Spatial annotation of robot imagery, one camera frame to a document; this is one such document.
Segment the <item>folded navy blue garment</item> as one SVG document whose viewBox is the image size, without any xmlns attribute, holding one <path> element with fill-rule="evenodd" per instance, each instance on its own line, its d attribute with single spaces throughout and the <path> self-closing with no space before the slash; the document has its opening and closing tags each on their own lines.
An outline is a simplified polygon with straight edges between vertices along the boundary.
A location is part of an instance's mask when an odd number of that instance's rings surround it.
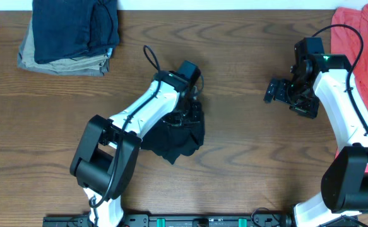
<svg viewBox="0 0 368 227">
<path fill-rule="evenodd" d="M 119 44 L 117 0 L 34 0 L 34 60 L 93 57 Z"/>
</svg>

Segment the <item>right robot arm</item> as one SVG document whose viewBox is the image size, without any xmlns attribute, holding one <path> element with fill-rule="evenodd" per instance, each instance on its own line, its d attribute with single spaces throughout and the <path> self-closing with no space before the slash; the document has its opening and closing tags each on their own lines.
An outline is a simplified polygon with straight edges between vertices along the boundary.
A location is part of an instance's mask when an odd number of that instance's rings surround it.
<svg viewBox="0 0 368 227">
<path fill-rule="evenodd" d="M 338 155 L 317 195 L 293 208 L 295 226 L 328 226 L 341 220 L 359 224 L 368 212 L 368 110 L 357 91 L 353 64 L 345 55 L 296 54 L 292 79 L 273 78 L 264 101 L 289 105 L 313 119 L 322 105 L 334 132 Z"/>
</svg>

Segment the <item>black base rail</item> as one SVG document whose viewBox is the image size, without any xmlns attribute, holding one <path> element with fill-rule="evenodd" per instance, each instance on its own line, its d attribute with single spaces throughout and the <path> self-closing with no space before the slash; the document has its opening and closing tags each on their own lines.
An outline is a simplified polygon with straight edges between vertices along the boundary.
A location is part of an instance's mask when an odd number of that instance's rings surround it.
<svg viewBox="0 0 368 227">
<path fill-rule="evenodd" d="M 43 227 L 99 226 L 99 221 L 90 221 L 89 215 L 44 217 Z M 291 215 L 267 208 L 258 208 L 251 214 L 231 216 L 190 216 L 128 214 L 117 227 L 292 227 Z"/>
</svg>

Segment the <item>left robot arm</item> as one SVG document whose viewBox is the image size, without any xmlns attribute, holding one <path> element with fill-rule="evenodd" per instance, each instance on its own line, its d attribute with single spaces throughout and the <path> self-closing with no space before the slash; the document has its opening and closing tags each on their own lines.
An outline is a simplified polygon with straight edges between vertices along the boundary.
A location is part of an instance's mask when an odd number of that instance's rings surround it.
<svg viewBox="0 0 368 227">
<path fill-rule="evenodd" d="M 84 130 L 70 173 L 88 196 L 92 226 L 118 226 L 121 195 L 139 151 L 150 150 L 174 164 L 204 143 L 205 116 L 196 99 L 200 70 L 159 71 L 147 91 L 122 112 L 92 117 Z"/>
</svg>

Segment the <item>black t-shirt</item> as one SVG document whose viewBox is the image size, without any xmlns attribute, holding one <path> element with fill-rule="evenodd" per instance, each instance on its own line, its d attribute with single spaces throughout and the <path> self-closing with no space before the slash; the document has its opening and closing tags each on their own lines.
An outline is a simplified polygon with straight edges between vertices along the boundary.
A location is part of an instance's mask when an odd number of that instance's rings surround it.
<svg viewBox="0 0 368 227">
<path fill-rule="evenodd" d="M 163 116 L 144 136 L 141 149 L 153 151 L 170 164 L 191 156 L 204 143 L 205 114 L 199 101 L 191 101 L 189 111 Z"/>
</svg>

